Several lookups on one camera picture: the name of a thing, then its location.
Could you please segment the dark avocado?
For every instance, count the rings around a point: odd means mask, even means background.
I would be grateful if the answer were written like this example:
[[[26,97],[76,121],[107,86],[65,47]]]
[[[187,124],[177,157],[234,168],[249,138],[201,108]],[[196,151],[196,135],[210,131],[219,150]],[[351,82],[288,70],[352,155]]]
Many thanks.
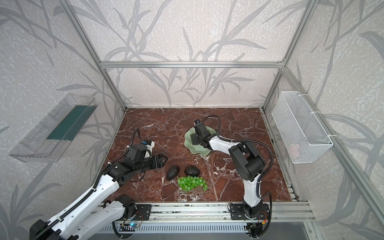
[[[179,166],[174,165],[174,166],[170,167],[169,170],[167,171],[166,179],[168,181],[173,180],[174,178],[176,178],[178,176],[179,171],[180,171]]]
[[[201,174],[201,170],[196,166],[190,165],[185,168],[185,174],[186,176],[198,177]]]

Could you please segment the green grape bunch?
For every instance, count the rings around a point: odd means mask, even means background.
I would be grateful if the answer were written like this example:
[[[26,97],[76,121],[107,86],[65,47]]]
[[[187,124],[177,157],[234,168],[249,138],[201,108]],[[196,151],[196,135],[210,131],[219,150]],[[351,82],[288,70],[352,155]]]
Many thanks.
[[[208,189],[207,181],[203,177],[180,177],[177,180],[177,184],[183,191],[187,192],[199,187],[201,187],[203,191]]]

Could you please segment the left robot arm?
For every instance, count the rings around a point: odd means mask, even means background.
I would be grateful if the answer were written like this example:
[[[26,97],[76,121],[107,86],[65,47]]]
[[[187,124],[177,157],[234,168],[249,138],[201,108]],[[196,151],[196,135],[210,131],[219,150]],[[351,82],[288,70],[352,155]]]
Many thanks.
[[[136,202],[121,195],[95,215],[90,213],[112,193],[138,173],[163,168],[168,157],[153,155],[154,142],[129,146],[127,151],[109,163],[94,185],[64,210],[47,221],[38,220],[30,228],[31,240],[86,240],[103,227],[119,219],[131,220],[138,213]]]

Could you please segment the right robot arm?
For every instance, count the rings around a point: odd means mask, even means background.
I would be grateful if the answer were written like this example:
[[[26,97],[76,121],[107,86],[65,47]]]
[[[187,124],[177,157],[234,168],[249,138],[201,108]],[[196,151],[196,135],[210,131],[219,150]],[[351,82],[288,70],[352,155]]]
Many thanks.
[[[255,219],[262,208],[267,206],[263,203],[265,198],[269,198],[270,203],[273,202],[270,191],[261,194],[262,179],[271,170],[274,163],[272,150],[260,141],[230,140],[220,137],[218,133],[210,133],[206,125],[199,120],[195,121],[194,129],[195,133],[191,135],[193,145],[231,156],[238,174],[243,178],[244,214],[250,220]],[[255,143],[265,147],[270,154],[271,162],[267,169],[265,169],[266,161]]]

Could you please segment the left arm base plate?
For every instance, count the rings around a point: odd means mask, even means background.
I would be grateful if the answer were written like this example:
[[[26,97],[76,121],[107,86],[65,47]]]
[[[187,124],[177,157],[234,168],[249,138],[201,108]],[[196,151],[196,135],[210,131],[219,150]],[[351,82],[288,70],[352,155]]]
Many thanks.
[[[126,208],[120,220],[148,221],[150,218],[151,210],[152,205],[150,204],[132,205]]]

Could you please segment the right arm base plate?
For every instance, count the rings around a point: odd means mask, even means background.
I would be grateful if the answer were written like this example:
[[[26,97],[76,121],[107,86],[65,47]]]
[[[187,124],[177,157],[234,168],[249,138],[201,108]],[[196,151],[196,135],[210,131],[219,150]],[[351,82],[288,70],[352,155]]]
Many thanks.
[[[248,217],[246,215],[243,204],[229,203],[227,205],[227,209],[231,215],[231,220],[256,220],[264,222],[268,220],[268,214],[270,213],[269,205],[265,203],[261,204],[260,209],[254,217]]]

